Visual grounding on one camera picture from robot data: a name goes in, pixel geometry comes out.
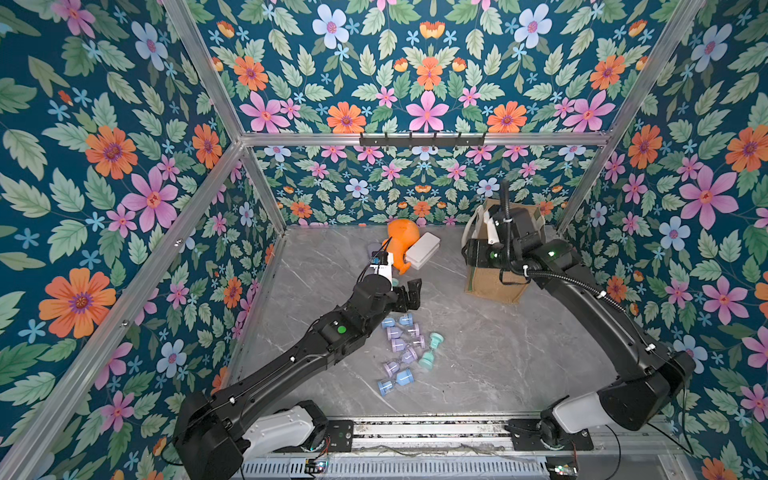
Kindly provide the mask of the teal hourglass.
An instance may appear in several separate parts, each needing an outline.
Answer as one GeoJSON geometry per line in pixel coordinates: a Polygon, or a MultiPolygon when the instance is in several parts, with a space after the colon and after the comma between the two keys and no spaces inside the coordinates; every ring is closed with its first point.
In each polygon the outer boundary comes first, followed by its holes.
{"type": "Polygon", "coordinates": [[[429,335],[427,349],[418,360],[418,363],[422,368],[426,370],[432,370],[434,368],[435,352],[444,341],[445,338],[440,333],[432,332],[429,335]]]}

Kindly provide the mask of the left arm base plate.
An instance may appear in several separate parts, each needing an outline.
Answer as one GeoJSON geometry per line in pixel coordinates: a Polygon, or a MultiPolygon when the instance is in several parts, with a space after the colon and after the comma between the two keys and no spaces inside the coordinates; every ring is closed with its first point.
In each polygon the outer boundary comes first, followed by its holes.
{"type": "Polygon", "coordinates": [[[331,453],[349,453],[355,433],[355,422],[350,419],[331,419],[328,424],[299,446],[288,446],[276,450],[276,453],[313,453],[324,451],[331,453]]]}

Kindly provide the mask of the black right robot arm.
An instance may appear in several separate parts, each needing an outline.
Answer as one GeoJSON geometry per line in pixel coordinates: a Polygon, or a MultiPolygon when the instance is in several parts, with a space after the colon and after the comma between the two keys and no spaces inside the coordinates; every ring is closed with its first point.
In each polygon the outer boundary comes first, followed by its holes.
{"type": "Polygon", "coordinates": [[[524,208],[480,206],[462,235],[462,256],[470,267],[512,274],[510,284],[535,282],[565,306],[607,355],[616,379],[579,397],[564,397],[540,417],[537,432],[556,447],[568,435],[616,424],[638,431],[686,386],[694,360],[654,340],[630,318],[585,265],[578,250],[548,239],[524,208]]]}

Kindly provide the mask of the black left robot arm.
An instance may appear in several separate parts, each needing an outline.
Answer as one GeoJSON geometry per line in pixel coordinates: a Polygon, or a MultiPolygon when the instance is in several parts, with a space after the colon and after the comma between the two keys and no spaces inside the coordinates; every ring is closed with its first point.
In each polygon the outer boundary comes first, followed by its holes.
{"type": "Polygon", "coordinates": [[[419,309],[421,289],[419,279],[395,287],[382,275],[368,275],[266,366],[215,393],[188,395],[171,440],[188,477],[229,479],[249,455],[318,446],[328,420],[314,402],[282,412],[274,412],[275,404],[360,349],[390,313],[419,309]]]}

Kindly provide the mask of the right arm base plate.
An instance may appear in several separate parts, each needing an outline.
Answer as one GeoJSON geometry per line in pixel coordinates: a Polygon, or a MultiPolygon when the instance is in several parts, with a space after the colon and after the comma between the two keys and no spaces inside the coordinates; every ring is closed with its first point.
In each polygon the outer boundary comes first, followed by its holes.
{"type": "Polygon", "coordinates": [[[549,420],[510,419],[504,425],[516,451],[592,451],[594,443],[588,430],[567,433],[549,420]]]}

